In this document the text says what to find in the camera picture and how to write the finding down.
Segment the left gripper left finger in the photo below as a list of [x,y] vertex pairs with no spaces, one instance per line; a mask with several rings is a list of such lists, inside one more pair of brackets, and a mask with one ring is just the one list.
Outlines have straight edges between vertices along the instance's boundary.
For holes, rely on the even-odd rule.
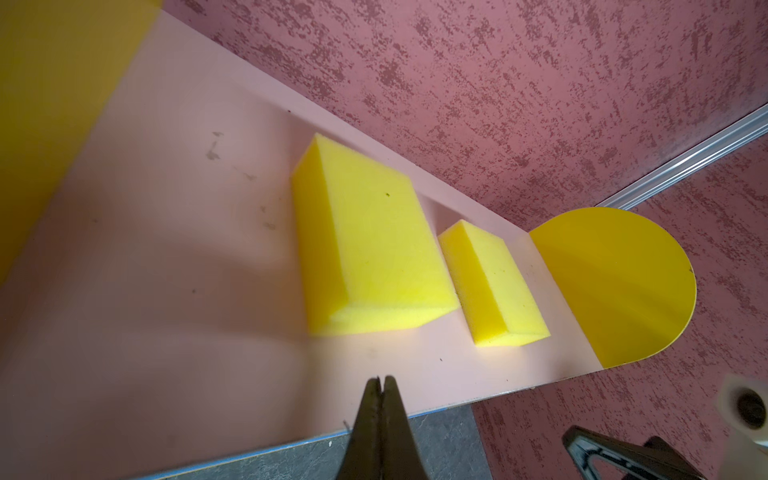
[[369,379],[336,480],[381,478],[381,400],[380,379]]

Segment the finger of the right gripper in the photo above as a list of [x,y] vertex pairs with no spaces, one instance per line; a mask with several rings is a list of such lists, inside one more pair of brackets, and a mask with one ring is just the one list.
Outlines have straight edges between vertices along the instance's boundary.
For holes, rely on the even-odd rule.
[[601,460],[624,473],[623,479],[704,479],[704,475],[658,436],[643,445],[631,444],[579,426],[571,426],[563,445],[583,479],[601,478]]

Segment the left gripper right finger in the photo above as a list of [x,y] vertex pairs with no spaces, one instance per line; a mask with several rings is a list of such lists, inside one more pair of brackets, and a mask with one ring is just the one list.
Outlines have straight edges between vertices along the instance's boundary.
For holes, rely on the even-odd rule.
[[428,479],[397,382],[391,375],[385,378],[381,397],[381,462],[382,479]]

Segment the bright yellow sponge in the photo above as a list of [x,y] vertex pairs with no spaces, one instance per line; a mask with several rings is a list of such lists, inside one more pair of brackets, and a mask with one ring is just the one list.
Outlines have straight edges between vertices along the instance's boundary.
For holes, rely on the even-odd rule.
[[291,190],[311,335],[411,329],[458,309],[407,175],[317,134]]
[[517,347],[550,336],[502,238],[460,220],[438,241],[476,346]]

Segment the yellow shelf pink blue boards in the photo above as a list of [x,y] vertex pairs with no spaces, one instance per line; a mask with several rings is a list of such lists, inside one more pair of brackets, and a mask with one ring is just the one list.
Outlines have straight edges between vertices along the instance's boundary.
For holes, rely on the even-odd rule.
[[[309,336],[290,176],[318,133],[406,175],[433,234],[502,238],[550,336],[479,348],[460,311]],[[161,478],[328,438],[374,376],[416,416],[632,363],[696,293],[653,222],[584,208],[528,233],[161,14],[2,286],[1,475]]]

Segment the right aluminium corner post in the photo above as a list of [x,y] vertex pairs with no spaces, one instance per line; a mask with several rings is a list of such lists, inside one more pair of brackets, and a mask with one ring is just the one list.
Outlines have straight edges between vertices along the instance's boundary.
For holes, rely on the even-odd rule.
[[631,210],[767,133],[767,105],[677,155],[597,204]]

